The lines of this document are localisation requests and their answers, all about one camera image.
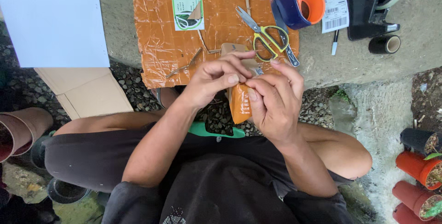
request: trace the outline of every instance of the knee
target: knee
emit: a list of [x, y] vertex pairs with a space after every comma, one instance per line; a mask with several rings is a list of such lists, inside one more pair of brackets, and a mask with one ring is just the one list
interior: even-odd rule
[[352, 180], [366, 175], [371, 170], [373, 164], [371, 154], [364, 147], [355, 150], [353, 158], [352, 163], [355, 165], [356, 170], [354, 171], [354, 176], [350, 178]]

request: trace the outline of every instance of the small cardboard box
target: small cardboard box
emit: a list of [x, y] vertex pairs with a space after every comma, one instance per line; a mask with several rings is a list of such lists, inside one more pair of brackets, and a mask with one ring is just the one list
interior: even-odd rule
[[71, 119], [133, 112], [109, 68], [34, 68]]

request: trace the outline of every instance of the orange plastic wrap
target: orange plastic wrap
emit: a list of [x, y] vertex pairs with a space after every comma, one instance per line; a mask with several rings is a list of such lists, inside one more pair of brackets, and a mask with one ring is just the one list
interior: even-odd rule
[[[236, 6], [246, 9], [245, 0], [202, 0], [205, 29], [201, 30], [207, 49], [221, 48], [224, 42], [252, 45], [253, 30], [246, 25], [235, 11]], [[251, 17], [260, 26], [274, 25], [269, 0], [249, 0]], [[175, 31], [172, 0], [134, 0], [135, 28], [138, 34], [138, 48], [141, 52], [141, 74], [147, 88], [186, 85], [195, 68], [203, 61], [217, 59], [220, 54], [209, 54], [203, 50], [194, 65], [168, 79], [171, 71], [187, 65], [199, 47], [203, 47], [197, 30]], [[290, 30], [290, 46], [298, 55], [298, 31]], [[264, 73], [275, 71], [268, 63], [256, 59]]]

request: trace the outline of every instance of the white paper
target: white paper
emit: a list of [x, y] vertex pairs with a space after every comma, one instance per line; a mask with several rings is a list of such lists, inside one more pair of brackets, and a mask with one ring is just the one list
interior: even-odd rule
[[109, 67], [99, 0], [0, 0], [21, 67]]
[[322, 33], [348, 27], [349, 19], [347, 0], [325, 0]]

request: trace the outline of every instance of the fingernail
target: fingernail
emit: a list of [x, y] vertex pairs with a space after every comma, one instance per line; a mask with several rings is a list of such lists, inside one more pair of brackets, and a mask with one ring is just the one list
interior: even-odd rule
[[250, 100], [256, 100], [257, 99], [256, 93], [255, 93], [255, 91], [253, 89], [247, 88], [247, 92], [249, 94], [249, 99]]
[[238, 83], [238, 81], [240, 81], [240, 78], [238, 77], [237, 74], [231, 75], [228, 79], [229, 83]]
[[280, 62], [277, 61], [277, 60], [275, 60], [275, 59], [270, 59], [270, 63], [273, 63], [273, 64], [279, 64]]

